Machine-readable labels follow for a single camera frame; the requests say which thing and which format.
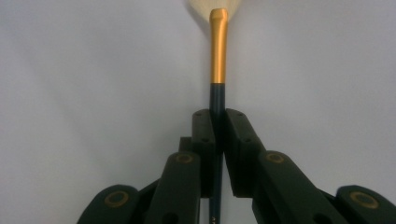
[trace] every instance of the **white background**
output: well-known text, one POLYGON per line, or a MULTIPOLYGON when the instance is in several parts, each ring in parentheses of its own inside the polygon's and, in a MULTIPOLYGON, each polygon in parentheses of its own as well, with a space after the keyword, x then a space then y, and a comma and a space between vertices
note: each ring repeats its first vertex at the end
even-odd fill
MULTIPOLYGON (((208 106, 209 44, 182 0, 1 0, 0 223, 76 223, 100 190, 160 177, 208 106)), ((396 203, 395 61, 396 1, 243 1, 226 106, 319 189, 396 203)), ((256 222, 228 175, 222 214, 256 222)))

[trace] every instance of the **screw hole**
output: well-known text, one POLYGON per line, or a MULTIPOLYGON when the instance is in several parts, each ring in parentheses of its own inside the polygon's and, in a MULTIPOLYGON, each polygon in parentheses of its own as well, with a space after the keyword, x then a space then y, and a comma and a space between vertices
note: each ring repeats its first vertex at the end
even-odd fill
POLYGON ((163 224, 177 224, 178 216, 175 213, 167 213, 163 216, 163 224))
POLYGON ((332 220, 323 214, 316 214, 314 216, 314 221, 318 224, 332 224, 332 220))

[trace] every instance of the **gold metal tip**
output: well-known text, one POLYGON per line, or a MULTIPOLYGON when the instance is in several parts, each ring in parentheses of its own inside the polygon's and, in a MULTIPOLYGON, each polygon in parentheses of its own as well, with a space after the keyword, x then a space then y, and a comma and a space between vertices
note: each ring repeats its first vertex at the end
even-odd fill
POLYGON ((213 9, 210 13, 212 31, 211 82, 225 83, 225 60, 227 49, 228 13, 225 8, 213 9))

